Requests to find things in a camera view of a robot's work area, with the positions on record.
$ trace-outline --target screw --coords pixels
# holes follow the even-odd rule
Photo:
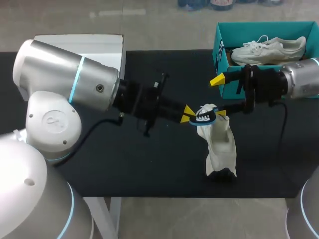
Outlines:
[[[101,84],[98,84],[95,89],[97,92],[102,93],[104,91],[104,86]]]

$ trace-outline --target shoelace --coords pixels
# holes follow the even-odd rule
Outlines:
[[[243,46],[250,47],[250,49],[253,50],[253,51],[261,49],[261,48],[268,48],[268,45],[259,42],[261,40],[261,38],[263,38],[263,37],[266,37],[267,41],[268,41],[268,36],[262,35],[258,39],[258,41],[250,41],[250,42],[244,43]]]

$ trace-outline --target table leg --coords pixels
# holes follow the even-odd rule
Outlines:
[[[89,206],[92,217],[103,239],[118,239],[117,231],[104,198],[83,198]]]
[[[119,234],[122,198],[111,198],[110,215],[117,235]]]

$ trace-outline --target black cable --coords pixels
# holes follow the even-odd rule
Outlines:
[[[270,107],[274,107],[274,106],[283,106],[284,110],[285,110],[285,116],[284,116],[284,122],[283,122],[283,126],[281,128],[281,132],[280,132],[280,137],[279,137],[279,141],[278,141],[278,145],[277,145],[277,151],[276,151],[276,161],[279,164],[279,167],[282,171],[282,173],[284,174],[284,176],[288,179],[288,181],[293,185],[293,187],[299,189],[299,187],[297,186],[297,184],[287,175],[287,173],[285,172],[285,170],[283,169],[283,166],[281,164],[281,158],[280,158],[280,153],[281,153],[281,149],[282,149],[282,142],[283,142],[283,137],[285,134],[285,130],[286,130],[286,124],[287,124],[287,118],[288,118],[288,108],[287,105],[283,102],[269,102],[269,106]]]
[[[74,155],[80,150],[80,148],[83,146],[83,144],[86,142],[88,137],[91,135],[91,133],[101,124],[103,123],[111,123],[115,124],[117,126],[120,126],[123,122],[123,118],[119,117],[119,119],[102,119],[98,122],[96,122],[85,134],[85,136],[82,138],[82,140],[75,146],[74,150],[68,154],[64,159],[59,161],[58,163],[54,164],[53,167],[60,167],[63,164],[67,163]]]

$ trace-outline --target bottle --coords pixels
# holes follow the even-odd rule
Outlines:
[[[214,10],[226,11],[233,8],[236,0],[210,0],[210,5]]]
[[[258,0],[259,4],[265,6],[278,6],[284,3],[284,0]]]
[[[204,8],[207,0],[178,0],[178,6],[187,11],[194,11]]]

